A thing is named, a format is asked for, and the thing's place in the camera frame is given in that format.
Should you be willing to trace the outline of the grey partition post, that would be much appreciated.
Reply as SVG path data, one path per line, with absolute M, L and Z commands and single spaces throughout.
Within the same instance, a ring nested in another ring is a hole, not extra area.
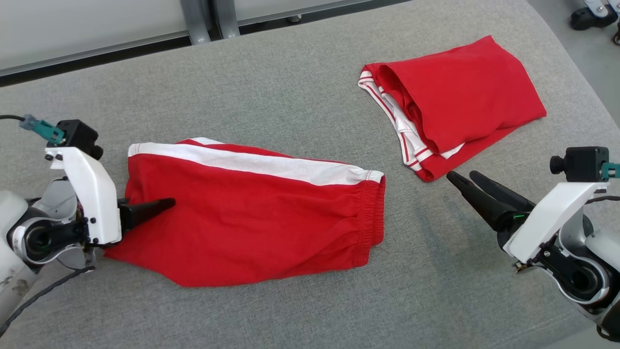
M 208 0 L 180 0 L 188 36 L 193 46 L 211 42 Z
M 221 38 L 239 37 L 240 30 L 234 0 L 210 0 L 213 17 Z

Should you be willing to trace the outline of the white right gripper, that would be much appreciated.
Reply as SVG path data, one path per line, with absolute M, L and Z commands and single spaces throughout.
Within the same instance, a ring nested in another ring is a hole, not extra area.
M 460 191 L 463 198 L 492 230 L 507 230 L 512 208 L 530 212 L 509 240 L 500 245 L 504 252 L 522 263 L 537 258 L 540 263 L 567 265 L 578 260 L 579 256 L 564 247 L 556 254 L 556 259 L 552 260 L 551 256 L 544 255 L 544 244 L 549 243 L 564 224 L 582 210 L 587 200 L 593 199 L 597 190 L 606 190 L 609 186 L 608 182 L 559 183 L 535 204 L 480 172 L 470 172 L 469 177 L 472 181 L 457 172 L 447 174 L 448 181 Z

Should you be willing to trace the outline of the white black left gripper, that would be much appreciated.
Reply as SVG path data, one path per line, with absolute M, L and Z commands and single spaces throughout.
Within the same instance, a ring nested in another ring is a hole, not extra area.
M 122 231 L 130 231 L 176 204 L 172 197 L 140 204 L 130 204 L 124 198 L 117 206 L 115 184 L 99 161 L 76 147 L 49 147 L 45 153 L 53 157 L 51 169 L 64 171 L 84 216 L 95 219 L 87 226 L 91 239 L 100 245 L 121 241 Z

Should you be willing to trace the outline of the red white basketball jersey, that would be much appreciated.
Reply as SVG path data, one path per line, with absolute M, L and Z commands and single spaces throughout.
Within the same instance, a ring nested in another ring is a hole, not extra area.
M 490 36 L 425 57 L 366 64 L 358 86 L 390 120 L 405 166 L 425 182 L 547 115 L 522 62 Z

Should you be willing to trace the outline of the white partition panel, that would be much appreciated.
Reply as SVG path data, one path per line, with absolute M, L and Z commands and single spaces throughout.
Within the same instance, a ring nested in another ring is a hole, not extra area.
M 186 32 L 180 0 L 0 0 L 0 77 Z
M 234 7 L 238 25 L 247 26 L 361 3 L 383 6 L 395 1 L 401 0 L 234 0 Z

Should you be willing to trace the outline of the grey wheeled base leg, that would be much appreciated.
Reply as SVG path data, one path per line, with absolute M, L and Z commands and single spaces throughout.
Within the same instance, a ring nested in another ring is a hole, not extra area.
M 611 14 L 620 17 L 620 0 L 582 0 L 595 17 L 605 18 Z

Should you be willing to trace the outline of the red white shorts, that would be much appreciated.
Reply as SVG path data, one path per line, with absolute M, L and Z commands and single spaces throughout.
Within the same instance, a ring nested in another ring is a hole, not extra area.
M 384 237 L 386 178 L 203 137 L 128 150 L 131 204 L 175 206 L 104 256 L 183 287 L 219 287 L 366 265 Z

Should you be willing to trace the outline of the black caster wheel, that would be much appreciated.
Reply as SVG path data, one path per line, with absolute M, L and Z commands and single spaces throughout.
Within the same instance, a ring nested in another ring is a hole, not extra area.
M 571 14 L 569 24 L 575 31 L 586 31 L 593 27 L 605 27 L 601 17 L 596 17 L 589 8 L 582 7 Z

